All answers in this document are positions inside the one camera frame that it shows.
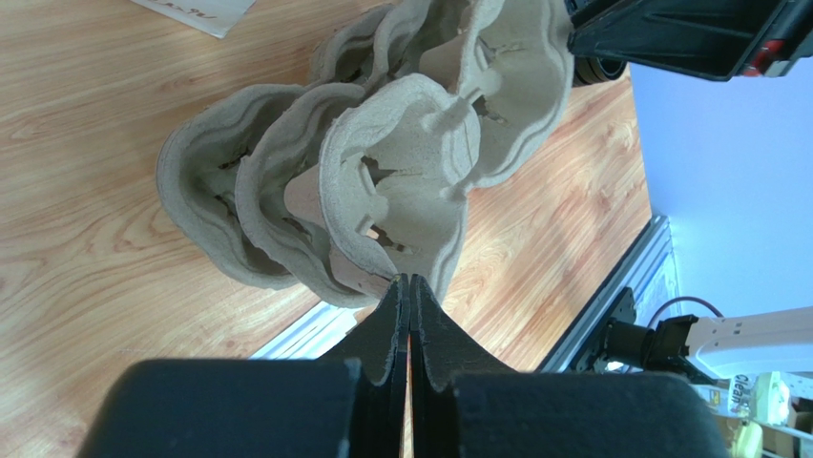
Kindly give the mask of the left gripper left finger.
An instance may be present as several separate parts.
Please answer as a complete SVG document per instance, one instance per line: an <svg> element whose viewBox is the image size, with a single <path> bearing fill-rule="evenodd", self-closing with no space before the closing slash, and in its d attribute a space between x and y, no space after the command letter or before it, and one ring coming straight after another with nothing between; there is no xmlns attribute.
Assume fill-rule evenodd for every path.
<svg viewBox="0 0 813 458"><path fill-rule="evenodd" d="M398 457L407 394L407 275L318 361L314 455Z"/></svg>

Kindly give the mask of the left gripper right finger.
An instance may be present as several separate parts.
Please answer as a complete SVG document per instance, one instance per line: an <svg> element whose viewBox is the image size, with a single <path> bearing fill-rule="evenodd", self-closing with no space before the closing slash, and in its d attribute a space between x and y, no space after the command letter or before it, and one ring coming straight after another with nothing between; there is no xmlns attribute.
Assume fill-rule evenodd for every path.
<svg viewBox="0 0 813 458"><path fill-rule="evenodd" d="M412 443L416 457L457 457L456 379L515 370L493 356L442 308L428 280L409 280Z"/></svg>

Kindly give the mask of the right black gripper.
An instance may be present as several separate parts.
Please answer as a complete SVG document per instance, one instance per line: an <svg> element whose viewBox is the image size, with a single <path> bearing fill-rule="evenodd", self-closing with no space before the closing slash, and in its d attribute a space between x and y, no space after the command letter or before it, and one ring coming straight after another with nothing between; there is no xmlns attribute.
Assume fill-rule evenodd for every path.
<svg viewBox="0 0 813 458"><path fill-rule="evenodd" d="M710 81L783 77L812 56L810 0L592 1L572 22L576 56Z"/></svg>

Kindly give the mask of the black plastic cup lid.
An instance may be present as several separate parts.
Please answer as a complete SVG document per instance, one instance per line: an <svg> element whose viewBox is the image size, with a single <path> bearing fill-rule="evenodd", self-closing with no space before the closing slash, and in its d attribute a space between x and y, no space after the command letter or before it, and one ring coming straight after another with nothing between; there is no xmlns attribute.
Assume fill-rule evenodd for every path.
<svg viewBox="0 0 813 458"><path fill-rule="evenodd" d="M574 60L573 87L616 81L626 69L626 61L577 56Z"/></svg>

